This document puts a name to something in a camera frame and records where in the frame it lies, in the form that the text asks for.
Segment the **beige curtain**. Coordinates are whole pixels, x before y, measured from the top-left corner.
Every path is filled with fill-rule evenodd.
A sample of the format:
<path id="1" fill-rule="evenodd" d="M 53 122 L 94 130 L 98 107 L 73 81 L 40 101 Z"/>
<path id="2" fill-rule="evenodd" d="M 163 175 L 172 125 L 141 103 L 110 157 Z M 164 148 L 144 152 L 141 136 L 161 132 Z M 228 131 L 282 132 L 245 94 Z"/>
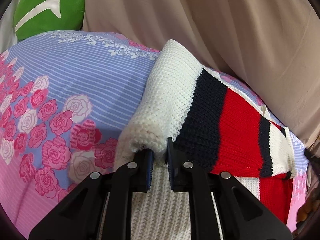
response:
<path id="1" fill-rule="evenodd" d="M 86 0 L 84 30 L 158 50 L 180 42 L 245 81 L 306 147 L 319 148 L 319 18 L 308 0 Z"/>

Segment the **floral pink purple bed sheet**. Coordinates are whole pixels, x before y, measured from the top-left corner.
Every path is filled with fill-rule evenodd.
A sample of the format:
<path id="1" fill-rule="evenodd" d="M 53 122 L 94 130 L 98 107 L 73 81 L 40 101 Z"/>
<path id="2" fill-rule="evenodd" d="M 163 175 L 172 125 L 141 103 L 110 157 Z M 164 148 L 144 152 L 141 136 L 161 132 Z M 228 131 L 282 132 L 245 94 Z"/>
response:
<path id="1" fill-rule="evenodd" d="M 1 206 L 24 237 L 91 172 L 112 172 L 158 56 L 84 31 L 50 31 L 1 53 Z"/>

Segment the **green plush pillow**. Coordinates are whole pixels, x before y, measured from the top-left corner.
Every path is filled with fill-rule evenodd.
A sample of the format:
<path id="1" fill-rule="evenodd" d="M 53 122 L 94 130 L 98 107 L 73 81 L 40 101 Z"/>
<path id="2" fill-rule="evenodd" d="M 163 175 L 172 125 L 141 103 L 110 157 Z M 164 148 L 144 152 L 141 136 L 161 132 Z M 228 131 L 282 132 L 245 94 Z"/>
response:
<path id="1" fill-rule="evenodd" d="M 13 27 L 22 41 L 52 30 L 80 30 L 85 0 L 20 0 Z"/>

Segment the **white red navy knit sweater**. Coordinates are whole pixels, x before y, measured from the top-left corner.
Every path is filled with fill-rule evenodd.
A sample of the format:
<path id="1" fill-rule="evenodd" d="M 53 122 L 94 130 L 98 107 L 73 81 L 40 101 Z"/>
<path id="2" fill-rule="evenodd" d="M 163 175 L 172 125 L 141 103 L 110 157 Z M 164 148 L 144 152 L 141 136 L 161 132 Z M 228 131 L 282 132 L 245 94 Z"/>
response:
<path id="1" fill-rule="evenodd" d="M 133 239 L 190 238 L 187 195 L 170 192 L 165 179 L 168 138 L 204 170 L 240 178 L 277 218 L 287 220 L 296 172 L 288 128 L 272 122 L 267 109 L 169 40 L 115 155 L 119 167 L 148 148 L 158 163 L 151 194 L 133 196 Z"/>

